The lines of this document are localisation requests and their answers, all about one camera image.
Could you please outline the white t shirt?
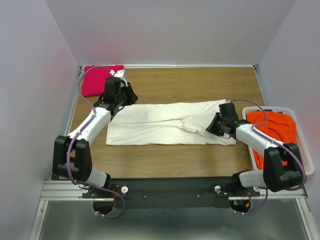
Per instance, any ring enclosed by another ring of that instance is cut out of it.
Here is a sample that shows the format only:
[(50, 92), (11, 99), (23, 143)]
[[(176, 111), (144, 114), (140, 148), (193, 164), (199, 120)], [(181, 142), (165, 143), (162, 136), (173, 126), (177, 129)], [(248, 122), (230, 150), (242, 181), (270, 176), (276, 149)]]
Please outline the white t shirt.
[(225, 99), (126, 106), (108, 124), (106, 145), (222, 145), (236, 141), (206, 131)]

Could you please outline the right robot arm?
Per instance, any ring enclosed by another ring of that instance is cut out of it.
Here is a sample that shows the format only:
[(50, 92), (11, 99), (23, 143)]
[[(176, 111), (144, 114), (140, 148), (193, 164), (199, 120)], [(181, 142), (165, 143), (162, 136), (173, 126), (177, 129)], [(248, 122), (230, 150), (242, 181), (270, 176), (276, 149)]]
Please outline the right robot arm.
[(299, 147), (284, 143), (257, 129), (246, 119), (240, 120), (233, 102), (218, 106), (206, 131), (218, 137), (229, 135), (263, 156), (262, 170), (237, 172), (232, 175), (234, 189), (258, 187), (272, 192), (301, 189), (307, 180)]

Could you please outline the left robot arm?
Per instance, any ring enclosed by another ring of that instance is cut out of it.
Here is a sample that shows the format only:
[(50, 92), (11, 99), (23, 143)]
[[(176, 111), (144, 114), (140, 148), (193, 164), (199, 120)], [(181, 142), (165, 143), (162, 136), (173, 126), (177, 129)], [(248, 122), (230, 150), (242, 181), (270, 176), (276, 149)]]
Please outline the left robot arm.
[(54, 141), (52, 173), (98, 188), (110, 188), (111, 176), (93, 167), (91, 144), (113, 118), (126, 106), (134, 105), (138, 96), (126, 80), (112, 76), (104, 84), (104, 92), (91, 104), (87, 118), (68, 135)]

